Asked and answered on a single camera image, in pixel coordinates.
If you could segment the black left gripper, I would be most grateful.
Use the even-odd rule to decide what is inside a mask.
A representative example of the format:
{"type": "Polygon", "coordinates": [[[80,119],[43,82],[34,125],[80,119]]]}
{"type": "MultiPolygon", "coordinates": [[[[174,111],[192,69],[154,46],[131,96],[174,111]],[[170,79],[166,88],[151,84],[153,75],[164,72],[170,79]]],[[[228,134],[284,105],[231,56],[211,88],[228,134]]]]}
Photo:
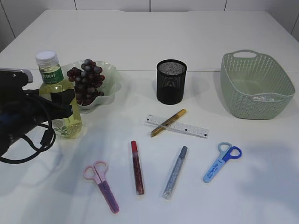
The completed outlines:
{"type": "Polygon", "coordinates": [[[0,76],[0,155],[3,156],[18,139],[36,126],[43,126],[46,131],[42,137],[41,148],[50,146],[53,138],[52,120],[69,118],[73,114],[71,102],[75,91],[67,89],[50,93],[49,114],[45,102],[38,96],[38,90],[26,92],[21,83],[8,81],[0,76]]]}

